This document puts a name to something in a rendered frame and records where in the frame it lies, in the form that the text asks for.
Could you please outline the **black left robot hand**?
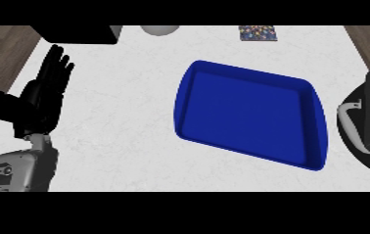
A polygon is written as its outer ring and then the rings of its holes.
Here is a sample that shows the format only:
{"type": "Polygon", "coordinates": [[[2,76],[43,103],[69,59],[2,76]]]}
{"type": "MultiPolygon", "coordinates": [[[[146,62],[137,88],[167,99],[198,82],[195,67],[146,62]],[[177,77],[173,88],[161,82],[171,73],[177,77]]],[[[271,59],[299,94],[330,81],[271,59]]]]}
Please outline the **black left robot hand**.
{"type": "Polygon", "coordinates": [[[0,120],[13,123],[15,137],[49,134],[55,129],[62,108],[63,93],[75,65],[63,48],[52,45],[33,79],[19,97],[0,91],[0,120]]]}

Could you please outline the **blue plastic tray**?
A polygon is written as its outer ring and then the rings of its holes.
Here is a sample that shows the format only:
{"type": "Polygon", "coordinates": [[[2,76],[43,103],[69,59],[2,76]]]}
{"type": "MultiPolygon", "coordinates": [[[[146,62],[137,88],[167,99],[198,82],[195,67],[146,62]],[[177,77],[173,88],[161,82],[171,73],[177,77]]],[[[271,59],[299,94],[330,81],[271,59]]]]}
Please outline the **blue plastic tray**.
{"type": "Polygon", "coordinates": [[[174,125],[184,140],[310,170],[326,165],[324,110],[301,78],[193,62],[178,88],[174,125]]]}

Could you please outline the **black box appliance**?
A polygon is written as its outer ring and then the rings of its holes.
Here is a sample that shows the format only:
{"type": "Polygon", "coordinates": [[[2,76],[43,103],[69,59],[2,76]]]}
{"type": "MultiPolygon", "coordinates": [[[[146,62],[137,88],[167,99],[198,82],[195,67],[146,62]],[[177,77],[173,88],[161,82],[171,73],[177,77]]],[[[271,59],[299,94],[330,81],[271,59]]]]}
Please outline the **black box appliance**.
{"type": "Polygon", "coordinates": [[[43,39],[63,44],[109,44],[120,38],[121,25],[34,25],[43,39]]]}

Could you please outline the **grey rounded object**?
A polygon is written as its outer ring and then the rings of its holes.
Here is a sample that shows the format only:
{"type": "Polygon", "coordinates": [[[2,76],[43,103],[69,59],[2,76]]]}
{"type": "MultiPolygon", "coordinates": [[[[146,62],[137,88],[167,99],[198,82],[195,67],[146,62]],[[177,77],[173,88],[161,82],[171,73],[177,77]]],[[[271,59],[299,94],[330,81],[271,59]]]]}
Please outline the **grey rounded object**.
{"type": "Polygon", "coordinates": [[[155,36],[164,36],[177,31],[180,27],[177,25],[143,25],[145,32],[155,36]]]}

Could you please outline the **patterned dark blue box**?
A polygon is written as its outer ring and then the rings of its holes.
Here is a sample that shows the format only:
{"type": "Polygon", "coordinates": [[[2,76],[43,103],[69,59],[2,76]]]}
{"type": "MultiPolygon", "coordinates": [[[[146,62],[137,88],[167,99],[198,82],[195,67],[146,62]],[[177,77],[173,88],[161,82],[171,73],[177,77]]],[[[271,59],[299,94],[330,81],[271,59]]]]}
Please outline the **patterned dark blue box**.
{"type": "Polygon", "coordinates": [[[273,25],[240,25],[242,41],[276,41],[277,34],[273,25]]]}

